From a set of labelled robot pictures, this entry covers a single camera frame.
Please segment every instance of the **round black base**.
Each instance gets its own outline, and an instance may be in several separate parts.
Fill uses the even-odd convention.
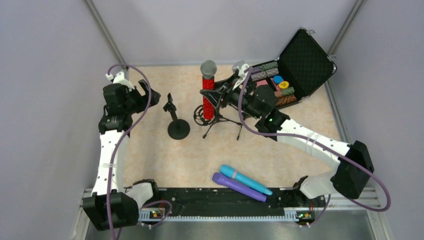
[[[190,125],[186,120],[177,119],[172,121],[168,126],[168,134],[175,140],[181,140],[190,133]]]

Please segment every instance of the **tripod stand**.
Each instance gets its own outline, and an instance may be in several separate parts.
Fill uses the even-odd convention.
[[[246,114],[246,113],[244,113],[244,112],[243,112],[241,115],[243,116],[243,121],[250,117],[250,115],[248,115],[248,114]],[[243,124],[241,124],[241,123],[240,123],[239,125],[240,125],[240,130],[238,131],[237,140],[239,140],[239,138],[240,138],[240,134],[242,133],[242,129],[243,129]]]
[[[172,117],[172,122],[168,125],[168,135],[175,140],[181,140],[189,135],[190,125],[186,120],[178,119],[175,113],[177,107],[172,102],[171,93],[168,93],[168,102],[163,106],[163,110],[169,112]]]
[[[209,131],[211,130],[211,128],[215,125],[215,124],[217,124],[217,123],[223,123],[223,122],[231,122],[231,123],[234,123],[234,124],[237,124],[238,126],[242,126],[242,124],[241,124],[241,122],[236,122],[236,121],[233,121],[233,120],[231,120],[231,119],[229,119],[229,118],[226,118],[226,117],[224,117],[224,116],[222,116],[221,114],[220,114],[220,107],[218,106],[217,108],[215,108],[215,110],[214,110],[214,115],[215,115],[215,117],[212,119],[212,120],[206,120],[204,117],[203,117],[203,105],[200,105],[200,106],[198,106],[195,110],[194,110],[194,121],[198,124],[198,125],[200,125],[200,126],[208,126],[209,125],[209,128],[207,129],[207,131],[206,131],[206,133],[203,135],[203,139],[205,139],[206,137],[207,137],[207,135],[208,135],[208,133],[209,133]],[[240,129],[240,131],[238,132],[238,135],[237,135],[237,140],[239,140],[239,138],[240,138],[240,132],[241,132],[242,130]]]

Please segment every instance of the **gray wall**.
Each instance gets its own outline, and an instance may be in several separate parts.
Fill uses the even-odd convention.
[[[328,49],[356,0],[93,0],[127,63],[269,61],[300,27]]]
[[[353,140],[387,185],[396,239],[424,235],[424,1],[369,0],[336,51],[331,82]]]
[[[0,18],[0,239],[69,239],[115,60],[82,0],[2,0]]]

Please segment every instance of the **work surface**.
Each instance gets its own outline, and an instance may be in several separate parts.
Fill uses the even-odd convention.
[[[299,178],[327,172],[330,168],[318,159],[288,144],[255,135],[245,128],[240,139],[240,127],[221,122],[208,129],[193,120],[193,112],[202,104],[200,66],[155,66],[140,68],[151,87],[162,97],[158,105],[148,109],[141,122],[131,131],[126,150],[124,185],[131,186],[142,179],[154,179],[159,187],[217,187],[212,175],[227,164],[268,187],[291,187]],[[232,75],[230,65],[219,65],[215,80]],[[129,78],[137,89],[142,77],[130,70]],[[172,121],[163,106],[171,93],[178,118],[186,120],[190,134],[183,140],[168,136]],[[301,103],[283,108],[299,124],[332,139],[339,139],[332,110],[324,86]],[[238,113],[231,107],[221,110],[224,117],[239,122]],[[134,121],[140,117],[134,114]],[[248,119],[253,128],[257,120]]]

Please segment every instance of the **yellow poker chip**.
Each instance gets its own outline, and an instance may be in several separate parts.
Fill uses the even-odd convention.
[[[289,82],[288,81],[282,81],[279,85],[280,89],[286,89],[289,87]]]

